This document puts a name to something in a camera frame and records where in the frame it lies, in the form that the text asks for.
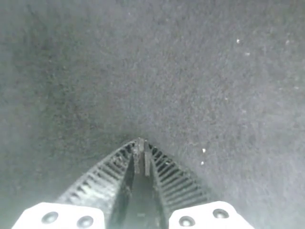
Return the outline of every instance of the ribbed rubber pad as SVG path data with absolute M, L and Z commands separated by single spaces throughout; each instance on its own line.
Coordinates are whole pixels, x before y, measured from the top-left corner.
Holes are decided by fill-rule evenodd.
M 135 146 L 136 141 L 132 141 L 112 152 L 70 186 L 57 203 L 99 208 L 105 225 L 119 224 L 131 194 Z
M 193 172 L 180 166 L 158 148 L 146 143 L 145 152 L 151 154 L 150 176 L 153 177 L 161 218 L 163 217 L 161 220 L 165 227 L 175 210 L 210 203 L 217 199 L 208 186 L 198 182 Z

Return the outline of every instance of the black plastic part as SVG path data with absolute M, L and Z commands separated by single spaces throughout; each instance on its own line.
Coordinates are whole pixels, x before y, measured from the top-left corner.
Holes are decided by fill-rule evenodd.
M 158 148 L 146 143 L 149 152 L 150 174 L 156 193 L 161 228 L 168 227 L 168 219 L 178 209 L 206 204 L 217 200 L 217 196 L 197 176 L 170 159 Z
M 99 208 L 105 225 L 121 225 L 134 176 L 133 148 L 129 142 L 108 155 L 79 178 L 57 202 Z
M 91 168 L 57 202 L 101 209 L 106 228 L 165 229 L 175 210 L 215 200 L 192 172 L 139 138 Z

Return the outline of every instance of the floor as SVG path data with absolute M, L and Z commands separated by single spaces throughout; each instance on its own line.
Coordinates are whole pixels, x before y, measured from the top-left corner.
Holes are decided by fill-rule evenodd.
M 0 1 L 2 228 L 138 136 L 256 229 L 305 224 L 304 1 Z

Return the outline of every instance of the white plastic mount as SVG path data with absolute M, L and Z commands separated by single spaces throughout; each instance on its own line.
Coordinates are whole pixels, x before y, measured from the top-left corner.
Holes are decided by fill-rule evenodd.
M 40 203 L 26 209 L 12 229 L 105 229 L 104 214 L 97 208 Z
M 254 229 L 226 202 L 183 208 L 173 212 L 169 229 Z

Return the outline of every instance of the metal plate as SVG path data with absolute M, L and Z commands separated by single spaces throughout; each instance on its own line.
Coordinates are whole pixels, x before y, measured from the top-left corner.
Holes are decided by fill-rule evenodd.
M 12 229 L 105 229 L 97 208 L 40 203 L 26 209 Z
M 217 201 L 176 210 L 169 219 L 169 229 L 254 229 L 234 207 Z

